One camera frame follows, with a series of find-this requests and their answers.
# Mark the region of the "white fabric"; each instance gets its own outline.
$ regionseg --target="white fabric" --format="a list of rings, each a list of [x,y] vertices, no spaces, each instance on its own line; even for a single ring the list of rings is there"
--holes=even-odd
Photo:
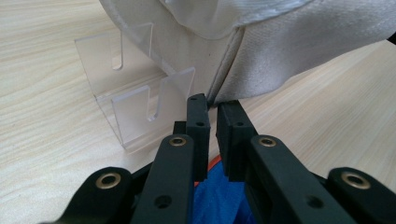
[[[292,11],[312,0],[161,0],[177,22],[207,39],[220,39],[233,28]]]
[[[156,62],[165,72],[194,66],[194,92],[206,93],[209,103],[273,91],[293,75],[396,31],[396,0],[267,0],[273,3],[267,7],[248,0],[101,2],[121,30],[153,22]],[[284,10],[264,15],[254,6]]]

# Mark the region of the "clear plastic piece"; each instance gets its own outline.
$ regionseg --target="clear plastic piece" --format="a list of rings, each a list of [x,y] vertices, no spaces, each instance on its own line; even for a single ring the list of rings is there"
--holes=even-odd
[[[132,34],[128,36],[134,43],[121,34],[118,69],[113,69],[109,35],[76,40],[92,93],[127,149],[139,149],[134,141],[163,132],[175,120],[185,119],[186,102],[191,93],[193,67],[165,74],[156,65],[155,62],[164,61],[158,56],[152,58],[152,27],[152,23],[146,23],[131,29]]]

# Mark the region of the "orange edge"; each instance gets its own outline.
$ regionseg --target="orange edge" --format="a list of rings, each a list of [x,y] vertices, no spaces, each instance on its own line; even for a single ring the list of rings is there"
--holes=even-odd
[[[221,161],[221,156],[218,155],[217,157],[215,157],[210,163],[209,165],[207,165],[207,171],[210,171],[216,164],[219,163],[219,161]],[[200,182],[194,182],[194,186],[197,187],[199,185]]]

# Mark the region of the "blue object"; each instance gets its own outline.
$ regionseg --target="blue object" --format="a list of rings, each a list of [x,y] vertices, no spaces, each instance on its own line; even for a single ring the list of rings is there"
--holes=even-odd
[[[244,193],[243,182],[229,182],[221,161],[194,192],[193,223],[256,223]]]

